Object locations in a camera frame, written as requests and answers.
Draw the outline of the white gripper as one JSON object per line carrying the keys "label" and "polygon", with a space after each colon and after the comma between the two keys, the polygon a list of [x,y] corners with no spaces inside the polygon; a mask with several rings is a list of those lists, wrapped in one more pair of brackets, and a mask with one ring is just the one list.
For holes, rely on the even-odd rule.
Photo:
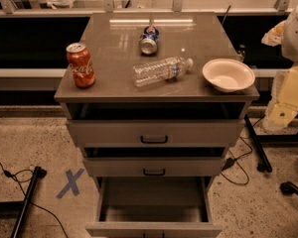
{"label": "white gripper", "polygon": [[[286,21],[281,21],[270,29],[261,39],[267,46],[281,44]],[[286,128],[298,114],[298,62],[294,62],[287,71],[276,73],[271,89],[265,117],[262,122],[264,129],[279,131]]]}

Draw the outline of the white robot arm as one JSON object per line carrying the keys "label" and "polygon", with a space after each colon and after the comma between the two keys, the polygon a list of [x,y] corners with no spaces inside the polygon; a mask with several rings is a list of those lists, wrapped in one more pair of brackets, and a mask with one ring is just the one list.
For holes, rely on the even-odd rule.
{"label": "white robot arm", "polygon": [[278,131],[286,128],[298,114],[298,5],[261,42],[272,47],[280,45],[282,55],[293,62],[287,71],[276,73],[262,122],[266,130]]}

